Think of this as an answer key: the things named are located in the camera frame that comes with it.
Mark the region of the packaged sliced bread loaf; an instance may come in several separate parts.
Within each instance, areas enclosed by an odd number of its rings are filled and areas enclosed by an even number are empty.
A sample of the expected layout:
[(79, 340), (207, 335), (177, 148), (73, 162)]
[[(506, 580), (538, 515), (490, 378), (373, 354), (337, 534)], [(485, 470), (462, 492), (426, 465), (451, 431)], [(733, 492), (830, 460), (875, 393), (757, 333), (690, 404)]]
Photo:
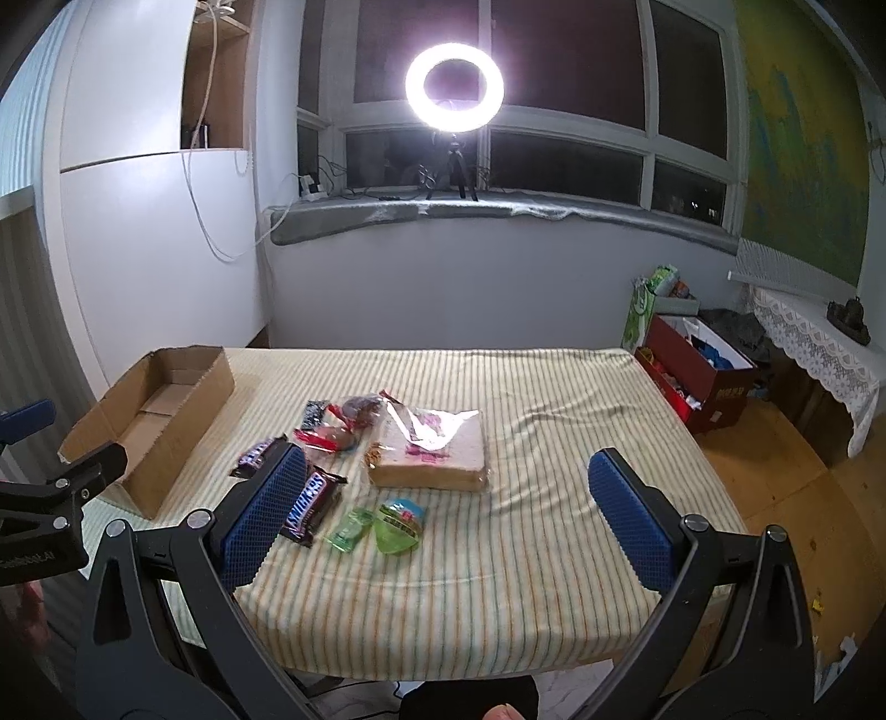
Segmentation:
[(482, 414), (384, 402), (363, 455), (377, 487), (482, 492), (487, 455)]

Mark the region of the dark Snickers bar Chinese label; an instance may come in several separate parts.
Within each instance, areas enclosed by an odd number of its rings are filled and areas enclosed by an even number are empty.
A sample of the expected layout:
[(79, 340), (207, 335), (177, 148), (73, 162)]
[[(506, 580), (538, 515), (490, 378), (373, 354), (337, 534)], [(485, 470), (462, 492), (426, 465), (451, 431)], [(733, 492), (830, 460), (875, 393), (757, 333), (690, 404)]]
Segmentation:
[(240, 480), (254, 477), (264, 465), (267, 453), (275, 447), (278, 447), (278, 445), (285, 444), (286, 442), (287, 438), (285, 438), (284, 435), (264, 438), (264, 440), (253, 445), (251, 449), (243, 451), (242, 455), (237, 457), (236, 464), (234, 464), (233, 469), (228, 473), (228, 476)]

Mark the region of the white power strip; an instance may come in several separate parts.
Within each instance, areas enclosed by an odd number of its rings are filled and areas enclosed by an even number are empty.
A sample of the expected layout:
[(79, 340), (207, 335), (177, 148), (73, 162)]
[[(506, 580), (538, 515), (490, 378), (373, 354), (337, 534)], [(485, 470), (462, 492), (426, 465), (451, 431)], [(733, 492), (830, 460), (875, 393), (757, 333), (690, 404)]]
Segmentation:
[(326, 186), (311, 174), (299, 177), (299, 197), (302, 203), (318, 203), (329, 198)]

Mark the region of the red clear wrapped snack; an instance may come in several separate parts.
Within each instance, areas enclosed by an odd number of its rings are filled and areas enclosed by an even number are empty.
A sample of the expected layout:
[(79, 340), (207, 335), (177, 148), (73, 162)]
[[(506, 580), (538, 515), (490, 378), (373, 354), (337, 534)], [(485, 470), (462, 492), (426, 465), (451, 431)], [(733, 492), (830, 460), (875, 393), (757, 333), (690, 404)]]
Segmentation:
[(293, 440), (307, 449), (323, 451), (329, 455), (351, 450), (359, 442), (359, 438), (351, 430), (325, 424), (316, 429), (296, 429)]

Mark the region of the dark bun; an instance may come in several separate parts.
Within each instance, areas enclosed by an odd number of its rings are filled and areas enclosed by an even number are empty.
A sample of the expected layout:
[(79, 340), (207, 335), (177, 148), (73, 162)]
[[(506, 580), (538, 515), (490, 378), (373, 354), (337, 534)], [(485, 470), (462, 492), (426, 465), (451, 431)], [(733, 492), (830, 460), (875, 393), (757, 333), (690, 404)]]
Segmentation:
[(341, 421), (352, 432), (363, 432), (373, 426), (382, 411), (383, 398), (380, 394), (352, 396), (341, 404), (327, 405), (327, 411)]

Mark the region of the grey windowsill padding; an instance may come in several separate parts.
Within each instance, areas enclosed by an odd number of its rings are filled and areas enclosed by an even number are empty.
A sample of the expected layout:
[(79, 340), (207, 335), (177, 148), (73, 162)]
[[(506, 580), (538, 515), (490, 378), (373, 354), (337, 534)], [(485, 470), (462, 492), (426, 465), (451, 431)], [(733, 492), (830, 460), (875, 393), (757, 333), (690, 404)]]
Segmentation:
[(679, 218), (644, 208), (597, 201), (532, 195), (491, 193), (477, 201), (458, 197), (431, 199), (331, 198), (293, 207), (268, 208), (270, 237), (278, 246), (317, 240), (321, 237), (424, 220), (533, 219), (544, 222), (582, 220), (660, 233), (701, 244), (726, 254), (738, 253), (739, 240), (718, 225)]

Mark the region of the brown cardboard box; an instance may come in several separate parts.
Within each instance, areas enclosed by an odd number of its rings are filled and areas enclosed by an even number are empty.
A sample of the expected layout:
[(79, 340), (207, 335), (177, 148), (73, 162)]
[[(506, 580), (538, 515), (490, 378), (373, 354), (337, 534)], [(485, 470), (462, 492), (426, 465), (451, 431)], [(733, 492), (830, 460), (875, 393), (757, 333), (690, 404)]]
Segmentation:
[(72, 462), (101, 445), (123, 445), (128, 466), (102, 498), (153, 519), (233, 392), (221, 347), (149, 352), (75, 423), (59, 455)]

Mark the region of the green yellow wall poster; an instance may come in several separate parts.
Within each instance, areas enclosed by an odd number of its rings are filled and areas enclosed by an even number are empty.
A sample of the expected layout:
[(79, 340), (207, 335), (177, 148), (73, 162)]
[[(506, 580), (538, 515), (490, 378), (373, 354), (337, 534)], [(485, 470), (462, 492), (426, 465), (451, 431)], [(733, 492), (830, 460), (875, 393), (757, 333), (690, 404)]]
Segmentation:
[(856, 284), (867, 135), (853, 69), (796, 2), (737, 2), (748, 89), (743, 237)]

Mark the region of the green white shopping bag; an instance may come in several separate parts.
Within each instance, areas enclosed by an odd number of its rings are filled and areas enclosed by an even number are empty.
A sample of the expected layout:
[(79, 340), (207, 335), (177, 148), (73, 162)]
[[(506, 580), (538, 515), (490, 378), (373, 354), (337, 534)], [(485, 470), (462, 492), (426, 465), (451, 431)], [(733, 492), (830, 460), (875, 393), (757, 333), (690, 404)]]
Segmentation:
[(652, 318), (657, 313), (676, 315), (683, 309), (683, 300), (673, 296), (679, 270), (674, 265), (658, 265), (649, 277), (633, 281), (628, 316), (623, 328), (622, 348), (634, 352), (646, 339)]

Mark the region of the brown Snickers bar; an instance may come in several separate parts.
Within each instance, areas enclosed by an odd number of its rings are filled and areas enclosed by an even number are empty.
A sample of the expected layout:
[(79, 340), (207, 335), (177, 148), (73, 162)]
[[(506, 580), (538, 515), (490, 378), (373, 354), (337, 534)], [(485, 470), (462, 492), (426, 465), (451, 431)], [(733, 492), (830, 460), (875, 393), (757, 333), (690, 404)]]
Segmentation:
[(310, 548), (318, 528), (327, 513), (338, 504), (339, 496), (346, 485), (346, 477), (316, 466), (306, 477), (305, 486), (285, 517), (279, 534), (290, 542)]

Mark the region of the dark figurine on side table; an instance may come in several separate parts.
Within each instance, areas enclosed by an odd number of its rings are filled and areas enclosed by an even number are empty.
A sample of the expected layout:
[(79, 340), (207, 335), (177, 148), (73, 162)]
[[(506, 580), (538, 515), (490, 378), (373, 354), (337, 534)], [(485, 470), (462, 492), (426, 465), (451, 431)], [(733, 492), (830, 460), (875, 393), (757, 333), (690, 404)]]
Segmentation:
[(863, 321), (863, 304), (859, 297), (848, 299), (846, 303), (829, 301), (827, 303), (826, 318), (832, 326), (839, 330), (848, 339), (852, 339), (861, 347), (868, 347), (871, 335), (865, 321)]

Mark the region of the small black snack packet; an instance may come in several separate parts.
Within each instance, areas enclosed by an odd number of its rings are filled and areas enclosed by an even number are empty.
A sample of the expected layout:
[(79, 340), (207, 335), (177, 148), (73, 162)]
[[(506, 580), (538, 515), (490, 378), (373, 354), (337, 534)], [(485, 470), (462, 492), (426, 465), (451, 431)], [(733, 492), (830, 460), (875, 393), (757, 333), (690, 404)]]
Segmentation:
[(323, 424), (324, 414), (326, 413), (328, 406), (329, 402), (327, 402), (327, 400), (308, 400), (303, 409), (302, 420), (300, 420), (297, 429), (303, 430), (303, 432), (312, 432), (313, 430), (320, 428), (321, 424)]

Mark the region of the wooden wall shelf niche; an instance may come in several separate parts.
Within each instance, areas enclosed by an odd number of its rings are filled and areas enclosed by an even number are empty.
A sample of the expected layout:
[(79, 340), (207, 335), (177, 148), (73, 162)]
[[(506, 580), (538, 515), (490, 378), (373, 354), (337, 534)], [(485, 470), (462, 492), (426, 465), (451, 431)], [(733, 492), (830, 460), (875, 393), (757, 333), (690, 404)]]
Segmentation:
[(245, 89), (255, 3), (221, 2), (210, 16), (198, 2), (190, 29), (182, 91), (186, 148), (245, 147)]

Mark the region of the green jelly cup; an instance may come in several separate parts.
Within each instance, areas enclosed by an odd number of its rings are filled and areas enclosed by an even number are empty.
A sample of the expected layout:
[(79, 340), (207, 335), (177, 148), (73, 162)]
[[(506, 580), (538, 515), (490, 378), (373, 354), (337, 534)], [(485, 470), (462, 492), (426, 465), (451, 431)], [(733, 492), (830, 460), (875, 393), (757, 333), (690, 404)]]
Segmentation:
[(405, 498), (383, 502), (375, 513), (374, 537), (378, 552), (399, 555), (418, 546), (424, 532), (425, 510)]

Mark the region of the green candy packet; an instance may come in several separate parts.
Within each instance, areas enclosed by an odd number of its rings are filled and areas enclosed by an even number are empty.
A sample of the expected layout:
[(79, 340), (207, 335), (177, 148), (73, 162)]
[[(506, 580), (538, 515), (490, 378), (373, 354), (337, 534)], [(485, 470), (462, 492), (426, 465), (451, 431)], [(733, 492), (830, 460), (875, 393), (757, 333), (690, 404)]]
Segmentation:
[(336, 552), (352, 553), (369, 528), (373, 526), (375, 513), (369, 508), (354, 507), (342, 516), (326, 542)]

